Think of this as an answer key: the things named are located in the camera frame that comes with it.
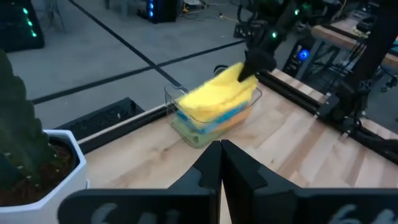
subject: green sponge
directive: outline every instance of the green sponge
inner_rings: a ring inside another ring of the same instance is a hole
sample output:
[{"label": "green sponge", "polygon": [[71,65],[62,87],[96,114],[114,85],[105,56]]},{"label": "green sponge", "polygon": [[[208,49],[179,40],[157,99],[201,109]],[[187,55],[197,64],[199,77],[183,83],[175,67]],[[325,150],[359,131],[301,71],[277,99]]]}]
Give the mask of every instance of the green sponge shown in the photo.
[{"label": "green sponge", "polygon": [[174,117],[171,122],[172,127],[176,132],[184,138],[184,140],[194,148],[201,148],[212,142],[214,139],[220,137],[224,131],[215,131],[208,134],[199,134],[185,125],[180,118]]}]

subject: clear plastic container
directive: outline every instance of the clear plastic container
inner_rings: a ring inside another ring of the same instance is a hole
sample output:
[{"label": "clear plastic container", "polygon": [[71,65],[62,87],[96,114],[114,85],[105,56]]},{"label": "clear plastic container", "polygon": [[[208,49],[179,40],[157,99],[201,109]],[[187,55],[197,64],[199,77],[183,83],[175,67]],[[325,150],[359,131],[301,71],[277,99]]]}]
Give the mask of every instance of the clear plastic container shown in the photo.
[{"label": "clear plastic container", "polygon": [[185,114],[178,106],[177,99],[198,87],[197,84],[184,86],[165,86],[165,104],[167,119],[170,125],[192,147],[203,147],[212,140],[219,138],[236,125],[242,123],[252,111],[253,105],[262,96],[261,90],[253,91],[251,101],[233,108],[213,121],[201,121],[189,114]]}]

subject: yellow sponge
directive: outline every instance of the yellow sponge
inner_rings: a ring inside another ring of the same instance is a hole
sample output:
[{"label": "yellow sponge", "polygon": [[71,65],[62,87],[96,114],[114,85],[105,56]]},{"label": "yellow sponge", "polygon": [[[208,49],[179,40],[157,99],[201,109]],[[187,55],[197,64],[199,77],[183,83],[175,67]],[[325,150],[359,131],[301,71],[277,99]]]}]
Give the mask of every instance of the yellow sponge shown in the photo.
[{"label": "yellow sponge", "polygon": [[196,121],[211,122],[243,103],[249,103],[258,80],[253,75],[238,82],[242,68],[243,63],[239,62],[177,99],[182,111]]}]

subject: potted plant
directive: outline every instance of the potted plant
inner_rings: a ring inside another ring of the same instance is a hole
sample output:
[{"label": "potted plant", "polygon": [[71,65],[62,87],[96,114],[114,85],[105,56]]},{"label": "potted plant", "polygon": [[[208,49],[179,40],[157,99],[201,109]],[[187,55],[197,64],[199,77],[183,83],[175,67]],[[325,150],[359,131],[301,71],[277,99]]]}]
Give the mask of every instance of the potted plant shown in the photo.
[{"label": "potted plant", "polygon": [[61,201],[87,188],[85,172],[73,134],[42,130],[24,82],[0,49],[0,223],[57,223]]}]

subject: gray floor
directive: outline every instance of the gray floor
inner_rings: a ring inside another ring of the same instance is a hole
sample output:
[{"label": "gray floor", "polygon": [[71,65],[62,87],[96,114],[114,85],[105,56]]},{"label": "gray floor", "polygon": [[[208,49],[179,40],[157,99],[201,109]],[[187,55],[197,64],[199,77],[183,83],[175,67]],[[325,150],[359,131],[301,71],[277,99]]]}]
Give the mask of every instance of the gray floor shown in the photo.
[{"label": "gray floor", "polygon": [[[51,28],[45,31],[44,49],[9,54],[14,70],[25,81],[30,99],[148,66],[67,0],[62,2],[67,34]],[[176,23],[151,24],[134,15],[134,7],[130,8],[129,18],[122,19],[117,1],[112,2],[111,10],[104,8],[103,0],[76,2],[155,63],[237,41],[232,38],[234,22],[216,18],[220,12],[234,17],[237,7],[232,4],[211,6],[195,17],[181,17]],[[296,36],[290,35],[277,49],[278,68],[283,67],[296,40]],[[215,65],[243,61],[243,51],[244,44],[239,44],[162,69],[180,83],[200,83],[213,76]],[[35,108],[44,127],[54,128],[125,97],[149,110],[164,102],[164,86],[169,84],[160,73],[149,70]],[[398,132],[398,123],[394,121],[398,115],[395,95],[396,90],[375,94],[369,102],[369,114]]]}]

